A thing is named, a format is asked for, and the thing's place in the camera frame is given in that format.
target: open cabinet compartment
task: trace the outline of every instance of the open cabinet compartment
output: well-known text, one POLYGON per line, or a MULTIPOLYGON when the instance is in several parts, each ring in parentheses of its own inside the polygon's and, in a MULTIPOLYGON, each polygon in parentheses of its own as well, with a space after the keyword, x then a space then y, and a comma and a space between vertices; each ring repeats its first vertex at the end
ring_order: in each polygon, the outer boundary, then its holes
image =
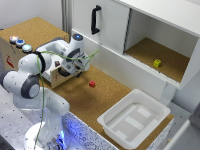
POLYGON ((124 55, 157 70, 158 75, 164 74, 178 88, 183 87, 199 70, 194 55, 200 51, 199 37, 136 10, 130 13, 124 55), (153 64, 156 59, 161 60, 158 68, 153 64))

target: cable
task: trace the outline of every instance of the cable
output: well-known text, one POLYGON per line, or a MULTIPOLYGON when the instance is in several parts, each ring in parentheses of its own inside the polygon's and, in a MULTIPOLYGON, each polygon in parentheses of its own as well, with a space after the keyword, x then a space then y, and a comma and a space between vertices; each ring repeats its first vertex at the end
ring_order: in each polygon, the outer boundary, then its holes
MULTIPOLYGON (((94 55, 98 52, 99 50, 97 50, 96 52, 94 52, 92 55, 88 56, 88 57, 83 57, 83 58, 69 58, 69 57, 65 57, 63 55, 59 55, 59 54, 56 54, 54 52, 50 52, 50 51, 43 51, 41 53, 51 53, 51 54, 55 54, 55 55, 58 55, 60 57, 63 57, 63 58, 67 58, 67 59, 71 59, 71 60, 82 60, 82 59, 87 59, 87 58, 90 58, 86 65, 84 66, 84 70, 85 70, 85 67, 87 66, 87 64, 90 62, 90 60, 94 57, 94 55)), ((42 122, 43 122, 43 117, 44 117, 44 97, 45 97, 45 94, 44 94, 44 81, 43 81, 43 77, 42 77, 42 73, 41 73, 41 69, 40 69, 40 63, 39 63, 39 57, 37 56, 37 65, 38 65, 38 69, 39 69, 39 73, 40 73, 40 78, 41 78, 41 81, 42 81, 42 89, 43 89, 43 103, 42 103, 42 119, 41 119, 41 122, 40 122, 40 128, 39 128, 39 131, 37 133, 37 138, 35 140, 35 145, 34 145, 34 150, 36 148, 36 144, 37 144, 37 141, 38 141, 38 137, 39 137, 39 134, 40 134, 40 130, 41 130, 41 127, 42 127, 42 122)))

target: black handle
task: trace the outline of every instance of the black handle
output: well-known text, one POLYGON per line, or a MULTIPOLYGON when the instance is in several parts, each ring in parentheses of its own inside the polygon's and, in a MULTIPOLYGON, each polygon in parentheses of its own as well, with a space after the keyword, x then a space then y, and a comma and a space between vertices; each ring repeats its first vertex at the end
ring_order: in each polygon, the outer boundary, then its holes
POLYGON ((67 77, 67 76, 71 75, 69 72, 63 71, 61 68, 58 68, 58 72, 63 77, 67 77))
POLYGON ((91 30, 92 30, 92 34, 96 34, 98 32, 100 32, 99 29, 96 28, 96 12, 101 10, 101 7, 100 6, 96 6, 96 8, 94 8, 92 10, 92 25, 91 25, 91 30))

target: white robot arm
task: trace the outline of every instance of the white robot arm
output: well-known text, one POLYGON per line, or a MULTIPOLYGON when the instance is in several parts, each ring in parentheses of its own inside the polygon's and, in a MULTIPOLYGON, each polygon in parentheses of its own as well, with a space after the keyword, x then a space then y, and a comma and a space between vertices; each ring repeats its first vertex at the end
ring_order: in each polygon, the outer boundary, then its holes
MULTIPOLYGON (((69 103, 55 94, 49 89, 44 89, 39 85, 37 74, 48 70, 51 66, 51 54, 44 53, 44 51, 54 52, 68 58, 84 58, 88 57, 83 51, 83 37, 75 34, 71 38, 70 44, 62 39, 54 39, 53 41, 40 46, 36 53, 26 55, 21 58, 18 63, 19 70, 5 71, 0 76, 0 84, 2 87, 13 93, 13 103, 20 109, 40 110, 46 107, 45 123, 41 128, 37 148, 38 150, 64 150, 66 145, 64 139, 58 139, 63 131, 62 116, 69 111, 69 103), (39 56, 39 71, 37 64, 37 55, 39 56)), ((81 60, 71 60, 64 58, 61 66, 69 73, 77 76, 77 66, 82 71, 89 69, 89 58, 81 60)), ((25 143, 25 149, 33 150, 36 137, 28 140, 25 143)))

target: yellow cube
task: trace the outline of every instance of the yellow cube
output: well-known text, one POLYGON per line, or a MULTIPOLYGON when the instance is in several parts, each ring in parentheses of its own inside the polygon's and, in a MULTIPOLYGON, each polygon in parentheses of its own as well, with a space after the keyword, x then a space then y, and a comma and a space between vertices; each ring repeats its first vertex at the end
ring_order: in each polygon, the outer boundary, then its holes
POLYGON ((161 60, 156 59, 156 60, 154 61, 154 66, 159 67, 160 64, 161 64, 161 60))

